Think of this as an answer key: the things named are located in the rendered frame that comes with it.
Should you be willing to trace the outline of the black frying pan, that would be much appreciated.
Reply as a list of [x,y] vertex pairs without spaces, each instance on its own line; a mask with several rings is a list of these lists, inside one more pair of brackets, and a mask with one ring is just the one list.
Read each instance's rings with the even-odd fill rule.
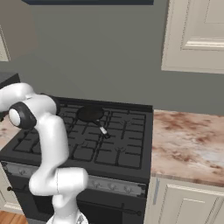
[[106,139],[110,138],[110,134],[105,130],[101,124],[101,119],[104,116],[104,110],[102,107],[87,105],[79,108],[76,117],[84,123],[94,123],[104,135]]

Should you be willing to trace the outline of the black gas stove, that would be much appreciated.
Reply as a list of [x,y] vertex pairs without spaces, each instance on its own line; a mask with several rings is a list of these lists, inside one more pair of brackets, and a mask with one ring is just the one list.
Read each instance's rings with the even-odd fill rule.
[[[89,224],[144,224],[151,176],[153,108],[147,105],[109,101],[59,98],[69,145],[65,167],[82,167],[89,174],[87,189],[78,200],[140,211],[140,216],[97,206],[78,205]],[[102,107],[101,124],[110,134],[106,139],[92,122],[76,117],[78,109]],[[21,130],[0,150],[0,163],[12,188],[29,191],[28,182],[40,166],[39,135],[36,130]],[[100,183],[94,188],[92,181]],[[111,191],[108,184],[115,184]],[[132,193],[124,191],[125,186]],[[51,197],[14,192],[29,224],[44,224],[53,216]]]

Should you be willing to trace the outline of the black appliance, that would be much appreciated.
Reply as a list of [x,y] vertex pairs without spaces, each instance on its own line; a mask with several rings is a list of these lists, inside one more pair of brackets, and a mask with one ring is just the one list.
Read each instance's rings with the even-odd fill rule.
[[0,89],[13,83],[19,83],[19,75],[17,73],[0,72]]

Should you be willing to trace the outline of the dark blue range hood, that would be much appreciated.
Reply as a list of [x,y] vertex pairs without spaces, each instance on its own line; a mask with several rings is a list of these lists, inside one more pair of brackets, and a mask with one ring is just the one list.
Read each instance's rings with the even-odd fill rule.
[[29,5],[153,5],[154,0],[21,0]]

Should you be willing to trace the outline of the cream base cupboard door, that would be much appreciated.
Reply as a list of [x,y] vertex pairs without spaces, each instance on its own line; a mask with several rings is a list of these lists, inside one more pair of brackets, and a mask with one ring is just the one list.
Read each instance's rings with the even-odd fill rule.
[[158,178],[153,206],[157,178],[150,178],[143,224],[224,224],[224,188]]

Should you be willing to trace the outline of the cream base cupboard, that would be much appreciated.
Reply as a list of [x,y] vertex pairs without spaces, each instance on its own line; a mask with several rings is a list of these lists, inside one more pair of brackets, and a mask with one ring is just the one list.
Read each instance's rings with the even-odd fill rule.
[[10,186],[11,184],[0,164],[0,210],[14,214],[23,214],[15,193],[7,190]]

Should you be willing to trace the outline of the cream wall cupboard door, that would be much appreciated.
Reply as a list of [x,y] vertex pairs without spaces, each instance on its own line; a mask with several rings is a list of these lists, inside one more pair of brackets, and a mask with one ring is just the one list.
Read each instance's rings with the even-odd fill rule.
[[224,74],[224,0],[170,0],[161,69]]

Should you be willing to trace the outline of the cream wall cupboard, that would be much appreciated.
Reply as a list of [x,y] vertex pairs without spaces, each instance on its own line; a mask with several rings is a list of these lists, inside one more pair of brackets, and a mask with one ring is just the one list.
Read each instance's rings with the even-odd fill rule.
[[6,41],[4,38],[3,29],[0,26],[0,61],[10,61],[11,56],[9,54]]

